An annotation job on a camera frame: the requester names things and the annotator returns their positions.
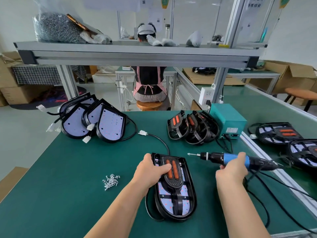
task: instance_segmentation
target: round stool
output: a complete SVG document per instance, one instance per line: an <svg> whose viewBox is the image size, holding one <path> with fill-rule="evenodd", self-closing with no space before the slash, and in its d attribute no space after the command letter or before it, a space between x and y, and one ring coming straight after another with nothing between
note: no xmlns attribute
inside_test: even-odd
<svg viewBox="0 0 317 238"><path fill-rule="evenodd" d="M292 104L296 98L307 99L308 102L306 104L306 107L304 108L305 112L308 111L312 102L314 100L317 100L317 93L310 90L299 89L299 88L286 88L285 92L288 94L288 96L284 100L284 102L287 102L293 96L293 99L291 100L289 104Z"/></svg>
<svg viewBox="0 0 317 238"><path fill-rule="evenodd" d="M137 101L137 107L141 111L158 111L162 104L163 102L143 103L141 101Z"/></svg>

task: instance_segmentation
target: apron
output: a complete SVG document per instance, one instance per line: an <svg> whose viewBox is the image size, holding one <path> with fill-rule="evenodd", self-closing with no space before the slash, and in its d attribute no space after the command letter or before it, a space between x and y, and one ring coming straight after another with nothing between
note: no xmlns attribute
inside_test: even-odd
<svg viewBox="0 0 317 238"><path fill-rule="evenodd" d="M167 91L166 89L163 87L163 84L161 82L161 67L157 67L158 68L158 83L157 84L141 84L141 80L140 80L140 67L137 67L137 74L138 74L138 81L136 82L136 87L134 88L133 91L133 96L135 96L135 94L137 93L137 91L143 86L145 91L144 94L146 93L146 89L150 88L153 94L153 87L154 86L158 86L167 96Z"/></svg>

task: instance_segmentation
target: electric screwdriver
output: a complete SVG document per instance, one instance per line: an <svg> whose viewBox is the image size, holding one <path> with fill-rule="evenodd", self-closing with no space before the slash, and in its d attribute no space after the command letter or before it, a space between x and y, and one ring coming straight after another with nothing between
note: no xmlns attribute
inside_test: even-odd
<svg viewBox="0 0 317 238"><path fill-rule="evenodd" d="M200 156L202 160L210 160L216 164L222 164L226 166L231 160L234 160L238 157L238 155L234 154L225 154L225 153L200 153L200 154L191 154L188 155L195 155ZM245 167L248 170L263 170L263 171L272 171L276 169L283 168L282 165L275 163L272 160L261 159L258 157L246 156L245 157Z"/></svg>

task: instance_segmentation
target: teal power supply box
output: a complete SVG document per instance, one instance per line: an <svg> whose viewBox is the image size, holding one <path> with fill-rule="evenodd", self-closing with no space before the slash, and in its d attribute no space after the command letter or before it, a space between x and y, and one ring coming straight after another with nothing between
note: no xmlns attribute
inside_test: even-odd
<svg viewBox="0 0 317 238"><path fill-rule="evenodd" d="M219 125L220 139L224 139L224 134L228 134L231 139L238 139L247 124L247 120L227 103L213 103L209 114Z"/></svg>

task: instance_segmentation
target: power outlet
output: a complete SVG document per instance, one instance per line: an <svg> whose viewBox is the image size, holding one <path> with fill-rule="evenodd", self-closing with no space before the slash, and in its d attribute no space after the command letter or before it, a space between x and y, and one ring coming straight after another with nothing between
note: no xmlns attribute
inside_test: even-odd
<svg viewBox="0 0 317 238"><path fill-rule="evenodd" d="M203 87L201 88L200 97L199 97L199 103L201 105L205 105L207 100L212 99L212 96L215 91L215 85L213 84L211 87Z"/></svg>

